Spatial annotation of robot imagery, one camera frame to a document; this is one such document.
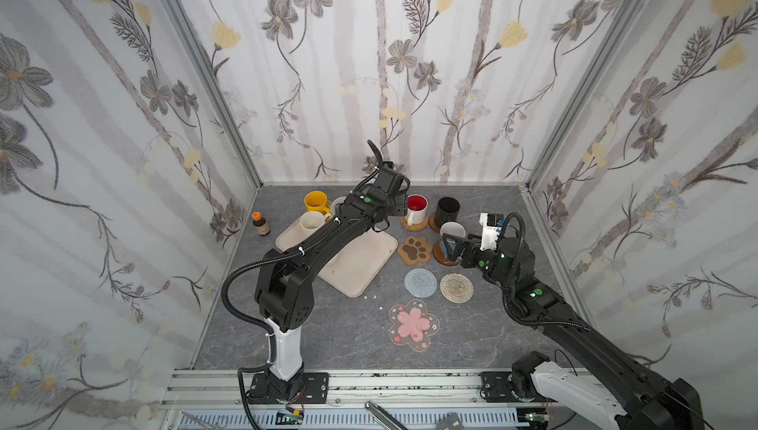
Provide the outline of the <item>blue floral mug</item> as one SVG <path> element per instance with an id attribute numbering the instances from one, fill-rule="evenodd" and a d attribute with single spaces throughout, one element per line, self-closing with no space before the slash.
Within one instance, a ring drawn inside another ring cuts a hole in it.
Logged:
<path id="1" fill-rule="evenodd" d="M 457 244 L 465 240 L 467 233 L 465 228 L 456 222 L 447 222 L 440 227 L 440 246 L 446 250 L 453 250 Z"/>

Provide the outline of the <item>black mug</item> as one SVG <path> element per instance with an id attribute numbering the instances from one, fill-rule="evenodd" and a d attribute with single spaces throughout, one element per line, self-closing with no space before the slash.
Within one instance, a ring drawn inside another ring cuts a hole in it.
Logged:
<path id="1" fill-rule="evenodd" d="M 460 212 L 460 202 L 453 197 L 442 197 L 438 200 L 434 212 L 436 225 L 442 226 L 447 222 L 456 222 Z"/>

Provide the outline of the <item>white mug red inside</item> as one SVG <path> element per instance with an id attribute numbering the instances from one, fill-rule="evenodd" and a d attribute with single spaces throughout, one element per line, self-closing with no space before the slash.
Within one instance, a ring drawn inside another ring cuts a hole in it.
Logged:
<path id="1" fill-rule="evenodd" d="M 410 224 L 421 223 L 428 216 L 428 199 L 426 197 L 413 194 L 408 197 L 407 215 L 405 216 Z"/>

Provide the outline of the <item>lavender mug white inside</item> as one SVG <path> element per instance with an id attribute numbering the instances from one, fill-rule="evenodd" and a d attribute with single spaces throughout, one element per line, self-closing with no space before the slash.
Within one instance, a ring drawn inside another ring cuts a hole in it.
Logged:
<path id="1" fill-rule="evenodd" d="M 340 208 L 341 208 L 341 205 L 345 203 L 345 199 L 347 199 L 347 197 L 341 196 L 332 201 L 331 213 L 333 216 L 338 216 L 340 214 Z"/>

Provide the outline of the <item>woven rattan round coaster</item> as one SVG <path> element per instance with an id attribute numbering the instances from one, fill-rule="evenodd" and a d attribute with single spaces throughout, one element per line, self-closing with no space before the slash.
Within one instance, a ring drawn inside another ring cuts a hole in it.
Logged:
<path id="1" fill-rule="evenodd" d="M 421 223 L 418 224 L 410 224 L 406 217 L 401 218 L 401 225 L 408 231 L 412 232 L 420 232 L 424 230 L 428 226 L 428 222 L 430 221 L 430 218 L 425 218 Z"/>

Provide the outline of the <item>cork paw print coaster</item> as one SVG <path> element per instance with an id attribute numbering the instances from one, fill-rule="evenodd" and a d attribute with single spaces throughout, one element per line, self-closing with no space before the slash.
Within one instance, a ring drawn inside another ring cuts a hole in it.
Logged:
<path id="1" fill-rule="evenodd" d="M 432 259 L 432 245 L 426 238 L 408 237 L 398 245 L 396 252 L 408 266 L 426 264 Z"/>

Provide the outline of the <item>grey round coaster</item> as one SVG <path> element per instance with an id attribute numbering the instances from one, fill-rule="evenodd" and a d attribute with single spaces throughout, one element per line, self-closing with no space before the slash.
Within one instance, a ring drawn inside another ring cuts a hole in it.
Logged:
<path id="1" fill-rule="evenodd" d="M 410 270 L 404 278 L 406 290 L 415 298 L 432 297 L 437 290 L 437 279 L 432 272 L 424 268 Z"/>

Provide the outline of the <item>yellow mug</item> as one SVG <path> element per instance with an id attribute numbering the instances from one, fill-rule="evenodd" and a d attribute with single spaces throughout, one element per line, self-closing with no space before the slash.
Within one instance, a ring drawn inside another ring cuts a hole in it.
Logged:
<path id="1" fill-rule="evenodd" d="M 331 203 L 323 191 L 311 191 L 304 197 L 307 212 L 317 212 L 324 216 L 332 216 Z"/>

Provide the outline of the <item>white mug with handle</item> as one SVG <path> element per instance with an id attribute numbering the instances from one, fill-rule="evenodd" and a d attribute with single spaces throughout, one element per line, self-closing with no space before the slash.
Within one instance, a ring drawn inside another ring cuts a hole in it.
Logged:
<path id="1" fill-rule="evenodd" d="M 308 211 L 299 218 L 299 228 L 303 238 L 309 238 L 317 230 L 321 229 L 329 220 L 333 218 L 331 213 L 322 213 L 320 211 Z"/>

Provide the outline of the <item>beige serving tray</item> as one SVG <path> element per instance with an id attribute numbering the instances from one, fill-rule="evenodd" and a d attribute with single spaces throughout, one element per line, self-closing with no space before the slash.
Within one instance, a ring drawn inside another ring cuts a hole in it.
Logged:
<path id="1" fill-rule="evenodd" d="M 368 231 L 343 248 L 319 277 L 343 295 L 358 298 L 397 248 L 398 240 L 389 234 Z"/>

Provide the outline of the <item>pink flower coaster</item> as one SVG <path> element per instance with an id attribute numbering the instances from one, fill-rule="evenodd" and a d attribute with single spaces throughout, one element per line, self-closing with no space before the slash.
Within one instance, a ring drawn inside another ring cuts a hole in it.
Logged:
<path id="1" fill-rule="evenodd" d="M 389 311 L 390 341 L 397 346 L 408 346 L 416 353 L 432 347 L 432 337 L 440 331 L 440 321 L 428 310 L 421 299 L 412 299 L 405 305 L 394 305 Z"/>

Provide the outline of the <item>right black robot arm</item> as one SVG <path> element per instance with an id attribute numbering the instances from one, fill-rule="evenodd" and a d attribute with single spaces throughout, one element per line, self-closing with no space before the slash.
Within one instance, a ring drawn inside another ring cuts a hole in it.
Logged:
<path id="1" fill-rule="evenodd" d="M 645 367 L 582 319 L 572 306 L 536 278 L 534 255 L 524 236 L 500 238 L 492 250 L 443 235 L 449 260 L 475 268 L 501 290 L 507 315 L 536 329 L 574 356 L 598 382 L 596 388 L 562 373 L 547 355 L 533 351 L 515 361 L 508 378 L 514 398 L 538 396 L 560 402 L 605 429 L 706 429 L 700 394 L 686 381 L 669 381 Z"/>

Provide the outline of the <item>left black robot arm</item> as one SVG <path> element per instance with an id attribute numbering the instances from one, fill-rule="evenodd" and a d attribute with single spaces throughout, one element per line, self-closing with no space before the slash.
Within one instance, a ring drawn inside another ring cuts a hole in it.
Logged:
<path id="1" fill-rule="evenodd" d="M 314 309 L 314 280 L 350 242 L 391 217 L 405 216 L 410 186 L 410 179 L 390 161 L 381 161 L 338 206 L 337 215 L 313 235 L 284 252 L 270 250 L 263 259 L 232 271 L 222 283 L 220 299 L 226 311 L 266 332 L 268 363 L 248 372 L 264 375 L 271 398 L 291 402 L 304 387 L 300 327 Z M 255 269 L 260 319 L 238 310 L 229 298 L 235 280 Z"/>

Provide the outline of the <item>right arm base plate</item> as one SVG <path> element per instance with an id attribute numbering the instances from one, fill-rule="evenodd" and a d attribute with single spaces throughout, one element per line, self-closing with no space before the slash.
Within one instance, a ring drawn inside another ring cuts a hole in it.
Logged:
<path id="1" fill-rule="evenodd" d="M 526 386 L 518 389 L 513 386 L 510 371 L 481 372 L 480 397 L 488 404 L 548 404 L 548 398 Z"/>

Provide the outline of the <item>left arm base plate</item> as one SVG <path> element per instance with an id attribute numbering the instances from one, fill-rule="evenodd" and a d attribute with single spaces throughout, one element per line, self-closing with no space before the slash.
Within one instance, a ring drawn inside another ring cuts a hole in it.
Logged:
<path id="1" fill-rule="evenodd" d="M 248 404 L 325 404 L 329 380 L 328 373 L 300 372 L 285 381 L 266 371 L 244 380 L 243 390 Z"/>

